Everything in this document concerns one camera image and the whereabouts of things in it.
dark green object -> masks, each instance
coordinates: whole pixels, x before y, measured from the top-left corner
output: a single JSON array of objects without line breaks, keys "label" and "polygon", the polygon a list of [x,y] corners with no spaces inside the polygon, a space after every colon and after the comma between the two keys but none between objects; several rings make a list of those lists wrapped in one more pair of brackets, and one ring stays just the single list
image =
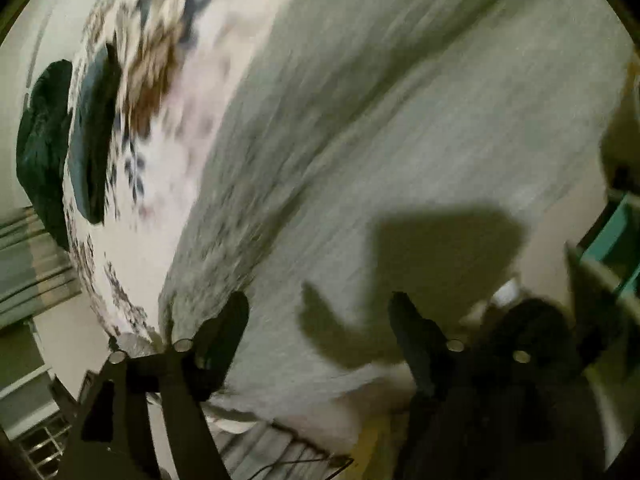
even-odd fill
[{"label": "dark green object", "polygon": [[121,75],[116,51],[107,44],[87,69],[76,107],[68,166],[76,206],[91,224],[104,219],[107,158]]},{"label": "dark green object", "polygon": [[15,146],[16,175],[45,229],[64,250],[69,250],[62,207],[71,114],[66,101],[71,63],[51,63],[36,81],[30,106],[24,111]]}]

gray fabric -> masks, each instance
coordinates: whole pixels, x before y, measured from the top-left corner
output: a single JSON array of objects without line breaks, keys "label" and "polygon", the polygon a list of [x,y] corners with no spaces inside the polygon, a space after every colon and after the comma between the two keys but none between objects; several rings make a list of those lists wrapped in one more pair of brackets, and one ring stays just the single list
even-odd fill
[{"label": "gray fabric", "polygon": [[33,208],[0,219],[0,329],[78,294],[68,254]]},{"label": "gray fabric", "polygon": [[160,297],[252,313],[212,402],[301,412],[383,374],[393,290],[446,331],[595,152],[632,52],[604,0],[292,0],[230,104]]}]

black wire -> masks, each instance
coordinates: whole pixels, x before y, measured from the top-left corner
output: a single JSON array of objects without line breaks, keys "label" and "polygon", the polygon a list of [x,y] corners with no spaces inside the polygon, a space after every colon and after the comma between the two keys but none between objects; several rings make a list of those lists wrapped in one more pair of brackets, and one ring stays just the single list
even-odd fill
[{"label": "black wire", "polygon": [[[308,460],[290,460],[290,461],[286,461],[286,462],[274,462],[273,464],[269,464],[269,465],[266,465],[264,467],[261,467],[254,474],[249,476],[249,478],[247,480],[254,480],[254,478],[256,478],[265,469],[270,469],[271,467],[276,467],[276,466],[279,466],[279,465],[304,464],[304,463],[308,463],[308,462],[328,462],[329,460],[331,460],[331,457],[328,457],[328,458],[310,458]],[[332,480],[332,478],[334,478],[335,476],[339,475],[341,472],[343,472],[345,469],[347,469],[351,464],[353,464],[353,458],[349,457],[349,459],[347,460],[346,464],[344,464],[341,468],[338,469],[338,471],[332,473],[331,475],[329,475],[324,480]]]}]

striped fabric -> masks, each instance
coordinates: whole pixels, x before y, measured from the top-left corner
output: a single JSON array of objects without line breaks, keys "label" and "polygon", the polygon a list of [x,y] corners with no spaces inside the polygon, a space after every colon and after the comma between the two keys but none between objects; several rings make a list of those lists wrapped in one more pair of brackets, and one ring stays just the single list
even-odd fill
[{"label": "striped fabric", "polygon": [[32,207],[0,218],[0,329],[79,293],[68,254]]}]

